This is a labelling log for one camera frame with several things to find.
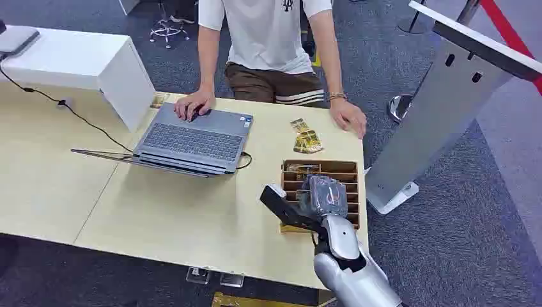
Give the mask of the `person's left hand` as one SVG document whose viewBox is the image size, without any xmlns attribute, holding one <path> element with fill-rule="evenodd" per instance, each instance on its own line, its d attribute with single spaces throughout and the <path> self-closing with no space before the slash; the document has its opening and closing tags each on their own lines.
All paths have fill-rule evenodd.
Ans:
<svg viewBox="0 0 542 307">
<path fill-rule="evenodd" d="M 367 118 L 362 110 L 344 98 L 330 100 L 330 114 L 335 123 L 345 131 L 352 131 L 359 139 L 366 135 Z"/>
</svg>

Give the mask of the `person's right hand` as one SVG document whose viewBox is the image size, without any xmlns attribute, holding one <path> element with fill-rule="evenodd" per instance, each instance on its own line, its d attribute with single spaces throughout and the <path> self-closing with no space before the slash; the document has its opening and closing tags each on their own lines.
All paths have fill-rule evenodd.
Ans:
<svg viewBox="0 0 542 307">
<path fill-rule="evenodd" d="M 173 111 L 181 120 L 191 122 L 198 116 L 203 116 L 215 103 L 213 91 L 198 90 L 185 97 L 179 98 L 174 104 Z"/>
</svg>

